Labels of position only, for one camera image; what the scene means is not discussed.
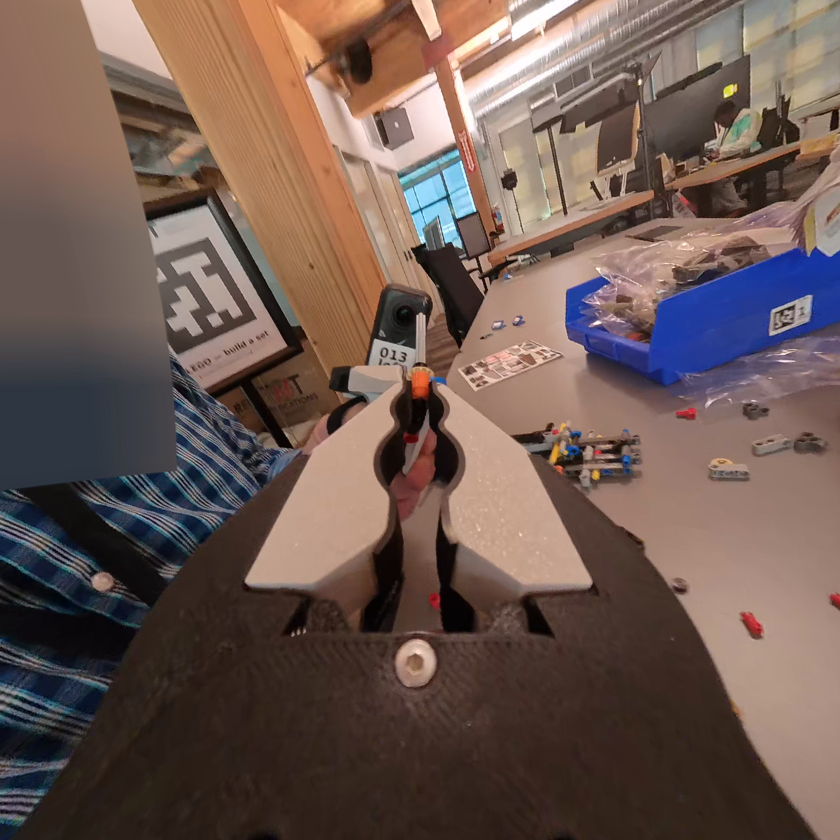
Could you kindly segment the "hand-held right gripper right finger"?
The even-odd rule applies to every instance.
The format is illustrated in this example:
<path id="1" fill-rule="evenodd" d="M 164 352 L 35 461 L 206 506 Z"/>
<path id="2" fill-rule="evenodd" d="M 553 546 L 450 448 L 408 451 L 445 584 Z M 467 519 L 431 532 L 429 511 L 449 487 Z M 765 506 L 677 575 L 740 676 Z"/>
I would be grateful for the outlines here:
<path id="1" fill-rule="evenodd" d="M 447 385 L 434 384 L 429 419 L 444 482 L 436 552 L 439 618 L 469 634 L 498 607 L 593 595 L 595 583 L 552 500 L 538 464 L 510 435 Z"/>

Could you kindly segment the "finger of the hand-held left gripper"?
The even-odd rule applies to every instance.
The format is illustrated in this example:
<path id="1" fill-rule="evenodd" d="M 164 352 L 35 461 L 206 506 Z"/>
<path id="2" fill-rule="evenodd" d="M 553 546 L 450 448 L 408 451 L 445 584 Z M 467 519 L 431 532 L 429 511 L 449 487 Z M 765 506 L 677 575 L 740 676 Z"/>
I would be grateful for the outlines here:
<path id="1" fill-rule="evenodd" d="M 350 367 L 350 394 L 372 403 L 395 385 L 403 386 L 406 368 L 399 364 Z"/>

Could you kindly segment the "small lego subassembly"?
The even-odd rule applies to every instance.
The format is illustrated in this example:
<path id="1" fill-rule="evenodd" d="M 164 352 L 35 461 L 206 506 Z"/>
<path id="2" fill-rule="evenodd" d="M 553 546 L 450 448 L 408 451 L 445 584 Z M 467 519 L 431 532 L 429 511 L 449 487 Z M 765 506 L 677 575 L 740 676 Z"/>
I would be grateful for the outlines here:
<path id="1" fill-rule="evenodd" d="M 411 417 L 403 442 L 406 445 L 419 445 L 427 426 L 428 399 L 431 392 L 434 372 L 427 366 L 427 315 L 420 311 L 415 321 L 415 364 L 408 376 L 411 386 Z"/>

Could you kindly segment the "clear bag of lego parts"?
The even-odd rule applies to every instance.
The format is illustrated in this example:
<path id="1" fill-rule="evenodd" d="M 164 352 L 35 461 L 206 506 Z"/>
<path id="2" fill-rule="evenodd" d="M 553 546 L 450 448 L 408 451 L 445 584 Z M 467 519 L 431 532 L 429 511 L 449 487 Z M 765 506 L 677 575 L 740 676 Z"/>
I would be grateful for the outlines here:
<path id="1" fill-rule="evenodd" d="M 733 233 L 695 232 L 599 255 L 592 263 L 604 284 L 584 295 L 581 311 L 599 329 L 647 342 L 664 300 L 793 247 L 788 229 L 758 227 Z"/>

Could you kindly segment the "person's left hand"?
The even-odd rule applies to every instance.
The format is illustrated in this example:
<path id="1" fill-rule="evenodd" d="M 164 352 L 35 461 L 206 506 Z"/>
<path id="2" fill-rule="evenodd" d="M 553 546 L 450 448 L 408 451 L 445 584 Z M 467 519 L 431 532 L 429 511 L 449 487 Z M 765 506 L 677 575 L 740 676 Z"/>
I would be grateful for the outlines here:
<path id="1" fill-rule="evenodd" d="M 301 447 L 304 455 L 323 443 L 329 436 L 329 416 L 318 420 L 308 439 Z M 392 495 L 396 501 L 401 520 L 411 517 L 418 504 L 423 500 L 427 488 L 430 487 L 435 476 L 435 451 L 437 439 L 434 431 L 427 432 L 413 466 L 407 474 L 399 473 L 391 483 Z"/>

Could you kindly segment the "black office chair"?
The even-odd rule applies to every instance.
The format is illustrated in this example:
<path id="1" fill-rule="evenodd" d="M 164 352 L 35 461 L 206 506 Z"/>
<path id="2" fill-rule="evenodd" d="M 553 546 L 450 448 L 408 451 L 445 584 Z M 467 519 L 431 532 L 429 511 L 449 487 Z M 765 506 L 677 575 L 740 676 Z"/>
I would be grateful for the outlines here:
<path id="1" fill-rule="evenodd" d="M 482 293 L 453 245 L 436 249 L 419 245 L 412 253 L 436 287 L 448 332 L 461 348 L 483 303 Z"/>

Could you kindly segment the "cardboard box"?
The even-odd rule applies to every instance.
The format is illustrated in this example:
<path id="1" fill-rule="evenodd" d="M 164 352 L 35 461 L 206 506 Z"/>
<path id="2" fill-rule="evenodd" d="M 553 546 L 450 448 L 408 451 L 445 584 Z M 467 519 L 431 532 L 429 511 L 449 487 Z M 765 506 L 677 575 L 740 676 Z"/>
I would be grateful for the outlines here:
<path id="1" fill-rule="evenodd" d="M 286 437 L 286 443 L 270 431 L 242 386 L 218 395 L 217 400 L 266 446 L 296 448 L 304 444 L 317 422 L 340 404 L 340 399 L 329 389 L 328 376 L 309 352 L 272 367 L 251 383 Z"/>

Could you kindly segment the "sticker sheet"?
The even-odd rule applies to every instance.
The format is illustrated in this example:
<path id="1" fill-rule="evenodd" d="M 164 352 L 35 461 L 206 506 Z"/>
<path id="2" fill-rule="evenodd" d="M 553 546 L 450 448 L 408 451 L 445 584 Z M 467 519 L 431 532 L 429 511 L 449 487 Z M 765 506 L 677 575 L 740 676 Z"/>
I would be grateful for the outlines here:
<path id="1" fill-rule="evenodd" d="M 538 369 L 564 355 L 549 346 L 525 340 L 480 360 L 458 367 L 457 373 L 473 392 L 504 382 L 524 372 Z"/>

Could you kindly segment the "wooden pillar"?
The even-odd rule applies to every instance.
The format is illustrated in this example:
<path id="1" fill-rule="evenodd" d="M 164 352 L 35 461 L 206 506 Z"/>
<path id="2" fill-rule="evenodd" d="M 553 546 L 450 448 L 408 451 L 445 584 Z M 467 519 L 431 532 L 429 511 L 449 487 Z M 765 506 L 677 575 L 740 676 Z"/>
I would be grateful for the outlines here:
<path id="1" fill-rule="evenodd" d="M 277 4 L 134 5 L 323 369 L 362 364 L 385 278 Z"/>

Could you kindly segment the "framed marker sign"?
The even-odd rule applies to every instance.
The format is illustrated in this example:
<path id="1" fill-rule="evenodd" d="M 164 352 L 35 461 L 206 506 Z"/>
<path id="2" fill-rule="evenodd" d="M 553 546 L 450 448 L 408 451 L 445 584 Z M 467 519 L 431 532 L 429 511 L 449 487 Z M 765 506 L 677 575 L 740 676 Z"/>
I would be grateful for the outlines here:
<path id="1" fill-rule="evenodd" d="M 207 392 L 294 358 L 301 344 L 220 195 L 143 205 L 170 349 Z"/>

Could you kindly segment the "blue plastic bin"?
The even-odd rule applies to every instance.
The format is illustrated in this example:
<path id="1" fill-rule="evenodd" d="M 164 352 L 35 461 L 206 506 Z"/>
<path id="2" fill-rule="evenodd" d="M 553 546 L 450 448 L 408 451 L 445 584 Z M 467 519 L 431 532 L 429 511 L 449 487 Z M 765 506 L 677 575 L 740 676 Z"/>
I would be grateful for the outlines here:
<path id="1" fill-rule="evenodd" d="M 794 248 L 756 266 L 684 290 L 658 309 L 648 343 L 594 326 L 584 299 L 605 285 L 588 280 L 565 294 L 568 338 L 658 385 L 708 371 L 839 320 L 839 254 Z"/>

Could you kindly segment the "empty clear plastic bag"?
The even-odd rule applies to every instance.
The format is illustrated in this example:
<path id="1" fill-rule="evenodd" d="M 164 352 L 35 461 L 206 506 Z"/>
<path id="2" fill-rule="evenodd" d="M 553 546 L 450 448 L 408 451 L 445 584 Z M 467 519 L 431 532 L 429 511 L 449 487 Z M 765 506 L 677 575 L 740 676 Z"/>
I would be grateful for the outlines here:
<path id="1" fill-rule="evenodd" d="M 708 371 L 681 374 L 673 391 L 686 404 L 718 410 L 838 385 L 839 328 L 834 325 Z"/>

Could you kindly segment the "person's torso in plaid shirt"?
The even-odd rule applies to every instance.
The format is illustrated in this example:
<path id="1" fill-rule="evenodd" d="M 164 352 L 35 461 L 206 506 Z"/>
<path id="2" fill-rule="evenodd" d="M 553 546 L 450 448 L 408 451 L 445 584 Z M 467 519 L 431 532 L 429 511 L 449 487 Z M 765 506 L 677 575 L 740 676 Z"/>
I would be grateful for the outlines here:
<path id="1" fill-rule="evenodd" d="M 165 587 L 260 490 L 190 465 L 2 493 L 2 838 L 67 766 Z"/>

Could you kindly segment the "wooden desk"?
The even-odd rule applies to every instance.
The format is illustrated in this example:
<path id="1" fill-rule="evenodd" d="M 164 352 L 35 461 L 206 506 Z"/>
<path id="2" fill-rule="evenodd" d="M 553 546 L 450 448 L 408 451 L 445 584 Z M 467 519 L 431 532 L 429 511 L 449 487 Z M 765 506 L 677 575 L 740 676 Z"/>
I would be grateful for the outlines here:
<path id="1" fill-rule="evenodd" d="M 745 158 L 715 161 L 687 175 L 676 177 L 665 184 L 665 189 L 674 192 L 703 186 L 744 172 L 769 167 L 777 161 L 792 161 L 796 157 L 804 161 L 818 160 L 831 154 L 838 138 L 839 131 L 837 130 L 818 138 L 788 143 Z"/>

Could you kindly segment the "black wall speaker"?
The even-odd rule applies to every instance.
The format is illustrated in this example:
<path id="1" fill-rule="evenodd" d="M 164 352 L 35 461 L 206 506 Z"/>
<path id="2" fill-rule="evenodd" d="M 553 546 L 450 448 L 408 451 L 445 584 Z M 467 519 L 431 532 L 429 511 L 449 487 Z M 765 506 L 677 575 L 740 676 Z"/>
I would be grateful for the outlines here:
<path id="1" fill-rule="evenodd" d="M 374 115 L 383 148 L 395 151 L 414 141 L 414 131 L 405 108 L 390 108 Z"/>

